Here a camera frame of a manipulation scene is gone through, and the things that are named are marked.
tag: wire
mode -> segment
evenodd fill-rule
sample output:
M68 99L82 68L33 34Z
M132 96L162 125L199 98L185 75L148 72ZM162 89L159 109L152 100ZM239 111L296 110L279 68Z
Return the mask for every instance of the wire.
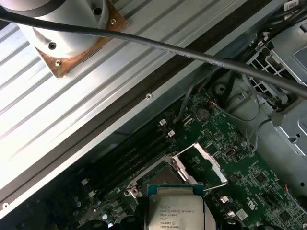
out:
M217 103L215 103L214 101L209 101L210 104L213 104L217 109L219 109L220 111L222 111L223 113L227 114L228 116L236 119L236 120L239 120L239 121L242 121L242 122L250 122L250 121L253 121L255 120L258 115L259 115L259 112L256 114L256 116L254 116L252 119L249 119L249 120L245 120L241 117L238 117L238 116L235 116L235 115L232 115L230 114L229 112L227 112L225 109L221 108Z
M264 124L266 124L266 123L268 123L268 122L270 122L270 121L271 121L271 119L264 120L264 121L262 121L262 122L259 124L259 126L257 127L256 138L255 138L255 144L254 144L254 148L253 148L252 151L251 151L253 154L254 154L254 153L257 151L257 149L258 149L258 141L259 141L259 134L260 134L261 128L263 127Z
M283 30L289 28L292 26L293 22L296 22L298 19L304 17L305 13L307 12L307 5L303 6L300 10L298 10L295 14L291 15L288 19L286 19L283 23L280 23L276 25L273 29L272 32L268 34L268 38L266 42L271 41L273 37L278 35L280 32Z
M189 97L194 89L194 87L199 83L199 81L204 81L204 84L207 84L210 80L210 77L219 69L219 67L217 66L208 66L208 65L202 65L200 67L198 67L192 74L194 75L194 79L191 83L191 85L189 86L188 91L186 92L181 107L180 107L180 111L178 113L178 116L173 120L173 124L177 123L178 121L180 121L183 116L184 116L184 112L188 106L189 103Z
M239 63L232 60L214 57L211 55L204 54L202 52L189 50L186 48L181 48L174 45L165 44L162 42L154 41L148 38L143 38L131 34L125 34L116 31L108 31L97 28L88 28L83 26L76 25L67 25L60 24L54 22L47 22L40 19L34 19L30 17L26 17L23 15L18 15L16 13L8 12L3 8L0 8L0 20L18 23L23 25L28 25L31 27L54 30L59 32L68 32L75 34L83 34L83 35L91 35L91 36L100 36L100 37L110 37L114 39L121 39L128 42L134 42L138 44L142 44L145 46L154 47L156 49L160 49L169 53L178 54L187 58L200 60L203 62L207 62L212 65L216 65L225 69L230 69L236 72L240 72L242 74L246 74L248 76L260 79L269 84L275 85L279 88L285 89L287 91L296 93L297 95L307 99L307 87L299 84L297 82L283 79L279 76L275 76L271 73L267 73L261 70L258 70L254 67L246 65L245 63Z
M212 100L210 100L209 103L213 104L217 109L219 109L223 113L227 114L228 116L230 116L230 117L232 117L232 118L234 118L236 120L239 120L239 121L242 121L242 122L250 122L250 121L255 120L259 116L259 114L260 114L260 102L259 102L258 96L256 94L256 90L254 89L253 85L251 84L249 78L245 76L245 79L249 83L249 85L251 87L251 91L252 91L253 95L255 96L255 98L257 100L257 104L258 104L257 114L252 119L245 120L245 119L243 119L241 117L232 115L231 113L229 113L225 109L221 108L217 103L213 102Z

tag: black cable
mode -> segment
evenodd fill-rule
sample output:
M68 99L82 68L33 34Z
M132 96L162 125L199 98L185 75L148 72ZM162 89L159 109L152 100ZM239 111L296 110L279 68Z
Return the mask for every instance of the black cable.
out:
M277 36L283 30L291 27L294 22L301 19L307 13L307 5L304 5L300 10L298 10L295 14L290 16L287 20L283 23L278 24L277 26L272 28L272 32L269 33L266 43L271 41L272 38Z
M108 31L97 28L88 28L83 26L75 26L75 25L67 25L53 22L46 22L39 19L34 19L30 17L26 17L23 15L18 15L16 13L7 12L3 8L0 8L0 20L18 23L23 25L28 25L31 27L55 30L59 32L68 32L75 34L83 34L83 35L91 35L91 36L100 36L100 37L110 37L115 39L120 39L128 42L134 42L138 44L142 44L145 46L154 47L156 49L160 49L169 53L178 54L187 58L200 60L212 65L216 65L225 69L230 69L242 74L246 74L247 76L251 76L257 78L259 80L265 81L268 84L275 85L279 88L285 89L287 91L296 93L297 95L307 99L307 87L299 84L297 82L283 79L279 76L275 76L273 74L258 70L253 68L245 63L238 63L232 60L227 60L224 58L214 57L211 55L204 54L202 52L189 50L186 48L181 48L174 45L165 44L162 42L154 41L148 38L143 38L131 34L125 34L116 31Z

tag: motherboard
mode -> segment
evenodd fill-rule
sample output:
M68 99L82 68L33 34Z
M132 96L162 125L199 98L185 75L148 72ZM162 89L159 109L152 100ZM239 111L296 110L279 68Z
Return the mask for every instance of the motherboard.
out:
M182 103L178 100L76 173L45 201L58 229L74 229L93 219L112 226L133 215L149 184L195 183L204 186L204 201L216 219L236 218L251 230L266 223L307 229L307 215L287 185L251 151L252 144L231 119L209 102L205 93L191 96L184 118L173 124Z

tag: capacitor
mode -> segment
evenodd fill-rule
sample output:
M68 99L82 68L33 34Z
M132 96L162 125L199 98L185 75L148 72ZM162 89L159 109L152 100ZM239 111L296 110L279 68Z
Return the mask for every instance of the capacitor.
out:
M104 212L102 214L102 219L106 220L108 218L108 213L107 212Z
M76 202L76 206L77 206L77 207L81 207L81 202L80 202L80 201L77 201L77 202Z
M210 112L205 108L199 108L195 114L196 120L199 122L206 122L210 120Z

